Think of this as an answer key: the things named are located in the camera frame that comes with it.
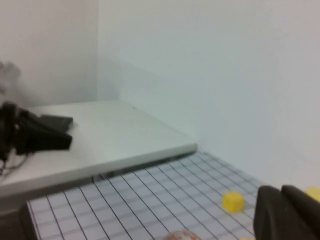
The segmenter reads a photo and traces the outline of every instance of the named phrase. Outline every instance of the cable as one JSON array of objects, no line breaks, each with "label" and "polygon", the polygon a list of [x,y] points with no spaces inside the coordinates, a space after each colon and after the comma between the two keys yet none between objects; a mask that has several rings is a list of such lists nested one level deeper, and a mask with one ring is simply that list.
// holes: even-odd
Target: cable
[{"label": "cable", "polygon": [[7,161],[5,161],[3,163],[3,165],[2,165],[2,167],[0,168],[0,177],[8,176],[9,174],[12,173],[13,170],[16,170],[16,169],[20,168],[28,160],[28,158],[29,158],[29,155],[27,154],[27,155],[25,155],[24,159],[18,165],[9,166],[9,167],[6,166]]}]

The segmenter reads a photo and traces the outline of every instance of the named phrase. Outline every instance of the white wall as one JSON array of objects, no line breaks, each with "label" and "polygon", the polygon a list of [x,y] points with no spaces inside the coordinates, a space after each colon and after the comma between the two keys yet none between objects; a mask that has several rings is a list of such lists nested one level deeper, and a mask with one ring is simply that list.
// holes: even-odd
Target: white wall
[{"label": "white wall", "polygon": [[2,0],[0,61],[22,78],[5,99],[23,106],[97,96],[98,0]]},{"label": "white wall", "polygon": [[318,0],[99,4],[99,99],[271,184],[320,185]]}]

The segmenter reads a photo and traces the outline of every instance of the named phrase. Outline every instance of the yellow object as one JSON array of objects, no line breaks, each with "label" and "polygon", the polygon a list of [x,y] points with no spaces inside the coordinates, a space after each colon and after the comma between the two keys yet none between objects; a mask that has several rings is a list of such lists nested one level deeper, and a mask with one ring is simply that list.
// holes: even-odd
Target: yellow object
[{"label": "yellow object", "polygon": [[309,187],[305,190],[305,193],[320,202],[320,187]]},{"label": "yellow object", "polygon": [[231,191],[223,196],[222,205],[229,213],[235,214],[244,209],[245,198],[236,191]]}]

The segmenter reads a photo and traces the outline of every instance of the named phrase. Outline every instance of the grid paper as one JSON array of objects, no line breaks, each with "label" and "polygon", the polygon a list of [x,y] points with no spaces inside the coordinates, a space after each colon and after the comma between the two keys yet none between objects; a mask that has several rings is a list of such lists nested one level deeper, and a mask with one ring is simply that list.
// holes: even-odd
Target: grid paper
[{"label": "grid paper", "polygon": [[[188,229],[202,240],[253,238],[262,183],[197,152],[28,202],[39,240],[160,240]],[[229,215],[222,196],[237,191],[243,212]]]}]

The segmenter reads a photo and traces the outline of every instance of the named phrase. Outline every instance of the white shelf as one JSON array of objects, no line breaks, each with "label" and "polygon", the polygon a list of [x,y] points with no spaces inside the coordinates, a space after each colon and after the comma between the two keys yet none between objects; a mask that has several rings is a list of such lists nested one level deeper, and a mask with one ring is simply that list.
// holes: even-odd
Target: white shelf
[{"label": "white shelf", "polygon": [[[36,114],[71,116],[70,151],[44,151],[0,182],[0,197],[196,150],[194,140],[121,101],[34,107]],[[23,158],[15,157],[19,162]]]}]

